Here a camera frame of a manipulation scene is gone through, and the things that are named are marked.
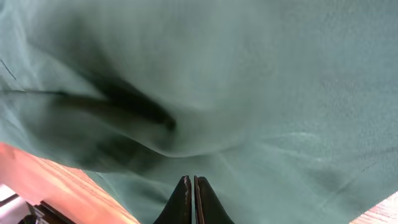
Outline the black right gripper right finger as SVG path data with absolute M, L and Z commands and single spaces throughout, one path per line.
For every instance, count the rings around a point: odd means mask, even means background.
M 194 176 L 196 224 L 234 224 L 205 177 Z

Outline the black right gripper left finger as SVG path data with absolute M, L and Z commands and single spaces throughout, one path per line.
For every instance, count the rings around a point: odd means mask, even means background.
M 154 224 L 192 223 L 192 183 L 189 176 L 183 176 L 172 192 L 164 209 Z

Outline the green cloth bag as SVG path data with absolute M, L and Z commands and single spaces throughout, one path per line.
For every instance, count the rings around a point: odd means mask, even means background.
M 397 191 L 396 1 L 2 1 L 1 141 L 141 223 L 204 176 L 235 223 Z

